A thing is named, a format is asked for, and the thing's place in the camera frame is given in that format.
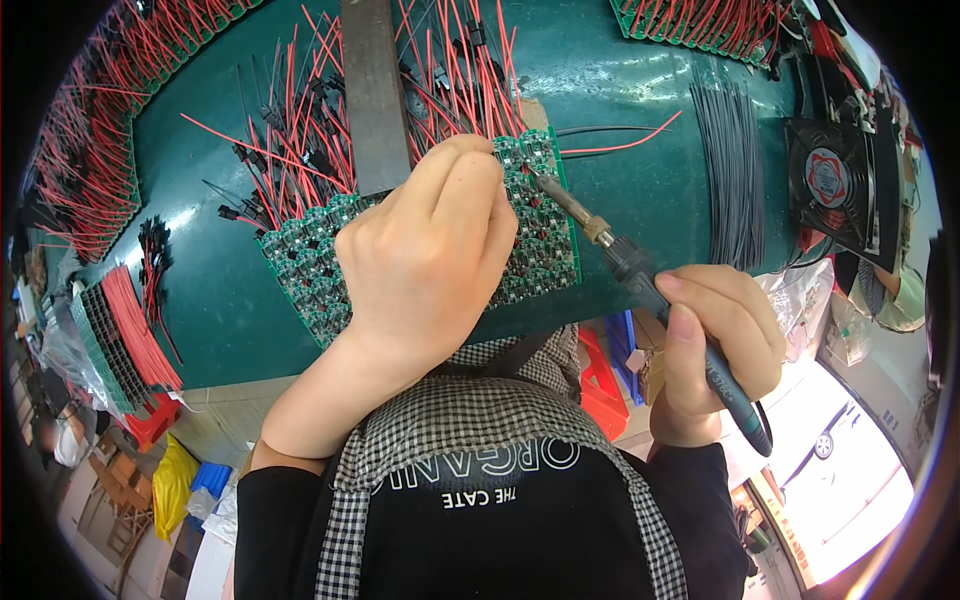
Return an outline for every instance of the floor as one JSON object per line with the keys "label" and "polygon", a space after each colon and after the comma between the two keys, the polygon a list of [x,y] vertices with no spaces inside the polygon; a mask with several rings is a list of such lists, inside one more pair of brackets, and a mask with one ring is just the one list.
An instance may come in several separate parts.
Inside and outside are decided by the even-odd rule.
{"label": "floor", "polygon": [[[592,319],[581,326],[594,328],[600,345],[606,349],[607,333],[602,319]],[[582,358],[582,368],[587,365]],[[296,378],[293,375],[184,392],[187,409],[180,409],[180,418],[170,432],[197,459],[240,468],[260,435],[267,411]],[[630,411],[630,421],[614,445],[645,458],[653,442],[650,408],[634,406],[619,378],[617,383],[621,394],[627,398],[624,402]]]}

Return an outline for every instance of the black t-shirt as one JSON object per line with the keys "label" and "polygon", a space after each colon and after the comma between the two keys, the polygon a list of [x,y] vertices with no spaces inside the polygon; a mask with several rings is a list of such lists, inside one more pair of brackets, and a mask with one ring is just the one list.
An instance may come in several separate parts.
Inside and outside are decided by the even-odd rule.
{"label": "black t-shirt", "polygon": [[[742,597],[750,559],[723,447],[624,456],[670,527],[689,598]],[[273,467],[240,481],[237,600],[313,598],[324,476]],[[595,450],[549,438],[392,473],[371,498],[361,565],[361,598],[654,597],[620,473]]]}

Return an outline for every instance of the cooling fan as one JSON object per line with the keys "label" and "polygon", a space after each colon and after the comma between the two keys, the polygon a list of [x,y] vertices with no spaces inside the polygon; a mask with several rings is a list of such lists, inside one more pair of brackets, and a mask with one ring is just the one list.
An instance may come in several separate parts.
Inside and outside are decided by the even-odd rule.
{"label": "cooling fan", "polygon": [[873,144],[856,127],[784,119],[790,208],[801,225],[868,260],[879,253]]}

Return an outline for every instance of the left hand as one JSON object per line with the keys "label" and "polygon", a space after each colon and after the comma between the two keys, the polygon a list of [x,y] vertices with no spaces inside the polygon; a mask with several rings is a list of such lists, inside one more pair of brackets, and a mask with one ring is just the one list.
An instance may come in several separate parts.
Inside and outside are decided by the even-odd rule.
{"label": "left hand", "polygon": [[510,257],[516,216],[493,144],[455,135],[337,236],[353,305],[338,338],[409,385],[466,340]]}

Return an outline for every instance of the person in background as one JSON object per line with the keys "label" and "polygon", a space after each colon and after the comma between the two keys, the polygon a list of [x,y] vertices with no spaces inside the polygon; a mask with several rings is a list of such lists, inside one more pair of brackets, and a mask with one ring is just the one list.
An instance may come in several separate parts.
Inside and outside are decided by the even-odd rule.
{"label": "person in background", "polygon": [[64,467],[75,468],[93,451],[109,422],[106,411],[92,411],[73,401],[56,417],[50,412],[37,413],[33,422],[34,444],[44,466],[53,459]]}
{"label": "person in background", "polygon": [[904,264],[890,274],[853,252],[833,257],[834,292],[880,326],[905,333],[924,325],[924,279]]}

